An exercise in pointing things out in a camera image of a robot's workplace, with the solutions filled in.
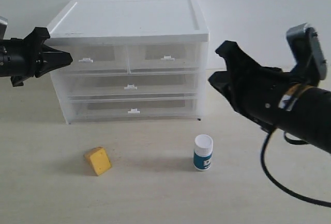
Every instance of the drawer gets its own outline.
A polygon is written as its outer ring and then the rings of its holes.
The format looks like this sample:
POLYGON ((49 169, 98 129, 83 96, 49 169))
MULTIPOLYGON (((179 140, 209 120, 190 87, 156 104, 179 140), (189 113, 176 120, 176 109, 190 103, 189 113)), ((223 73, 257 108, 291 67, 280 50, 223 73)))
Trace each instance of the drawer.
POLYGON ((82 99, 88 96, 116 96, 139 94, 196 93, 198 73, 128 76, 52 76, 55 85, 62 86, 63 97, 82 99))
POLYGON ((202 43, 128 46, 131 73, 199 68, 202 43))
POLYGON ((167 99, 145 101, 110 101, 71 103, 64 115, 68 123, 100 121, 113 118, 195 116, 197 100, 167 99))
POLYGON ((112 73, 127 73, 128 62, 125 46, 55 47, 69 52, 73 62, 60 71, 83 71, 91 73, 107 70, 112 73))

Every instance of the white plastic drawer organizer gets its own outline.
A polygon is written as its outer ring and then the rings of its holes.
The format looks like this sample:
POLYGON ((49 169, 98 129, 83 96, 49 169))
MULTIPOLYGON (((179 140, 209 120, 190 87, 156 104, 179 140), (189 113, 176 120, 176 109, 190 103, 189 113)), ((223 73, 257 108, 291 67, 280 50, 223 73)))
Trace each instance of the white plastic drawer organizer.
POLYGON ((209 31, 197 0, 71 1, 48 30, 73 58, 51 72, 68 124, 203 114, 209 31))

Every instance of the drawer handle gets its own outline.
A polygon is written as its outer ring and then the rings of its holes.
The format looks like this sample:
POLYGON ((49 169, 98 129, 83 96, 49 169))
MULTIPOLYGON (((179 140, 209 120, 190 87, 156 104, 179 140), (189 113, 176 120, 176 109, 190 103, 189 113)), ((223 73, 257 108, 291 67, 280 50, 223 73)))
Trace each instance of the drawer handle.
POLYGON ((93 63, 93 59, 91 59, 90 57, 84 57, 84 58, 78 60, 78 62, 80 62, 80 63, 93 63))
POLYGON ((138 109, 131 109, 128 111, 128 114, 140 114, 140 111, 138 109))
POLYGON ((124 87, 124 89, 138 89, 134 84, 128 84, 128 86, 124 87))
POLYGON ((175 61, 175 58, 172 56, 163 56, 161 58, 162 61, 175 61))

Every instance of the white bottle cap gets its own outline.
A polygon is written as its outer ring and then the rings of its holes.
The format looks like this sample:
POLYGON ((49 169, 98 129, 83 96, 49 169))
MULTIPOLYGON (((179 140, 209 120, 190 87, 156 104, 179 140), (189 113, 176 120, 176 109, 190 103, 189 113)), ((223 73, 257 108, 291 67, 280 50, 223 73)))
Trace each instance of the white bottle cap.
POLYGON ((195 138, 194 151, 198 156, 209 156, 213 151, 213 139, 209 135, 198 135, 195 138))

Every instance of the black cable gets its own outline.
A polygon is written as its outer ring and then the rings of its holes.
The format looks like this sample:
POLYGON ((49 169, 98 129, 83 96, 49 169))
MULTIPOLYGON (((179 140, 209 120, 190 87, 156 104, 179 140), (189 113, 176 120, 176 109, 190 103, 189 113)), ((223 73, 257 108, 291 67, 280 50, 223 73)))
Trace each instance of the black cable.
MULTIPOLYGON (((284 110, 286 111, 288 109, 288 107, 292 104, 292 102, 294 101, 294 99, 297 97, 297 95, 304 89, 304 87, 308 84, 308 82, 305 82, 303 84, 301 84, 298 89, 294 92, 294 94, 292 95, 292 97, 290 98, 290 100, 287 102, 284 110)), ((315 204, 318 206, 323 206, 323 207, 330 207, 331 208, 331 202, 326 202, 326 201, 321 201, 321 200, 317 200, 314 198, 310 198, 310 197, 306 197, 303 195, 300 195, 294 191, 291 191, 290 189, 286 188, 285 186, 283 186, 280 182, 278 182, 269 172, 267 166, 265 165, 265 151, 268 147, 269 141, 271 136, 273 135, 273 133, 275 132, 275 130, 277 129, 277 123, 273 125, 272 129, 269 131, 268 135, 266 136, 262 148, 261 148, 261 154, 260 154, 260 163, 262 166, 262 170, 264 172, 264 174, 268 177, 268 179, 274 184, 276 185, 278 188, 280 188, 282 191, 284 191, 285 193, 289 194, 292 197, 295 197, 299 200, 302 200, 304 202, 308 202, 311 204, 315 204)))

